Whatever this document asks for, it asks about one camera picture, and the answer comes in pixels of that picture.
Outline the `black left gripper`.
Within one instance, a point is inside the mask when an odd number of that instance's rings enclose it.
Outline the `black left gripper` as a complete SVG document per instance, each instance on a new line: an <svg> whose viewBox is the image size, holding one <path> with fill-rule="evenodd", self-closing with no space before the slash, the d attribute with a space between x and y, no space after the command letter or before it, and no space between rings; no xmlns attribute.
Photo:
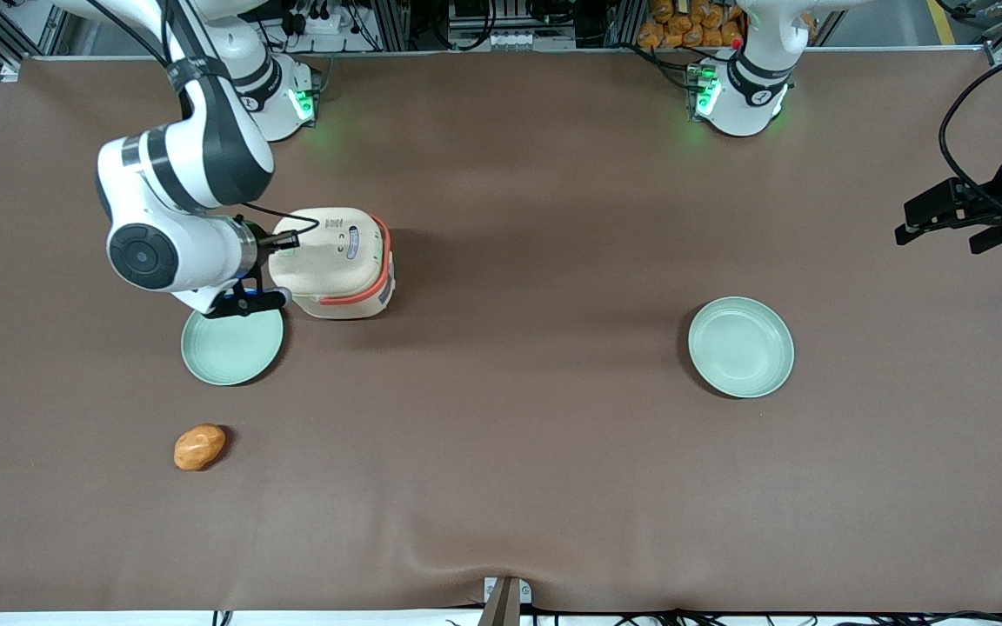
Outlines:
<svg viewBox="0 0 1002 626"><path fill-rule="evenodd" d="M965 229L973 225L1002 227L1002 179L994 177L989 183L979 183L977 187L985 191L987 198L969 183L954 178L935 183L929 190L906 201L906 224L894 230L896 245L906 246L936 230Z"/></svg>

